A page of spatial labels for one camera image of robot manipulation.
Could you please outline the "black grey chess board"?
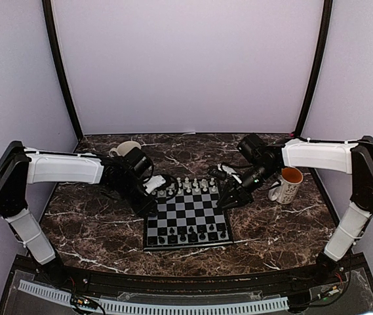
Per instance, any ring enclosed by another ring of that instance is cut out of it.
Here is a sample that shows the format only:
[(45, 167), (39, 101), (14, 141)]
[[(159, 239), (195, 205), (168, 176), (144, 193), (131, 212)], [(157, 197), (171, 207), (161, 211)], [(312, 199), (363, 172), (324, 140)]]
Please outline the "black grey chess board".
[[(193, 193), (193, 180), (191, 182), (191, 193), (188, 194), (184, 188), (180, 195), (177, 195), (177, 186), (175, 186), (174, 194), (169, 196), (166, 190), (166, 196), (159, 196), (159, 191), (154, 190), (151, 195), (157, 202), (157, 215), (149, 216), (144, 221), (144, 236), (143, 249), (144, 251), (168, 251), (182, 248), (198, 248), (198, 247), (216, 247), (222, 245), (231, 245), (234, 243), (233, 234), (229, 217), (225, 211), (217, 208), (217, 202), (220, 197), (220, 181), (215, 179), (217, 191), (200, 194)], [(210, 231), (208, 227), (214, 224), (215, 229)], [(197, 241), (189, 242), (188, 232), (192, 226), (197, 234)], [(169, 234), (170, 228), (176, 230), (176, 234)], [(225, 230), (226, 238), (220, 238), (220, 233)], [(180, 241), (180, 234), (186, 234), (186, 241)], [(199, 239), (199, 234), (205, 233), (204, 240)], [(159, 244), (158, 236), (167, 236), (166, 244)]]

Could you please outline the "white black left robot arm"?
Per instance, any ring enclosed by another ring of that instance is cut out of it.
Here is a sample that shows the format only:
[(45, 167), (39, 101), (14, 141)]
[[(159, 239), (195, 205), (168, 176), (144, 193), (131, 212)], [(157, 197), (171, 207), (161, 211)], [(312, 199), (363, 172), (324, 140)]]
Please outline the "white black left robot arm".
[(127, 154), (65, 153), (28, 148), (12, 141), (0, 158), (0, 217), (28, 250), (43, 275), (55, 286), (69, 280), (58, 251), (31, 212), (31, 186), (52, 188), (62, 183), (101, 186), (122, 197), (139, 217), (156, 212), (156, 190), (168, 186), (166, 175), (155, 175), (152, 160), (133, 147)]

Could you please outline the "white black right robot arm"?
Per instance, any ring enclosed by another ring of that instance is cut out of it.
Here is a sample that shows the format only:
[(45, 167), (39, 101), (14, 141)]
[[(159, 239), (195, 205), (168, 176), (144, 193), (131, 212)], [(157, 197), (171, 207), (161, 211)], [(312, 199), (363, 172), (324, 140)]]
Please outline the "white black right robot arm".
[(217, 203), (222, 210), (252, 203), (254, 191), (288, 168), (332, 173), (349, 184), (347, 209), (311, 269), (311, 279), (326, 284), (373, 219), (373, 137), (313, 140), (292, 136), (268, 143), (252, 133), (238, 143), (237, 150), (246, 164), (221, 162), (208, 168), (210, 176), (225, 181)]

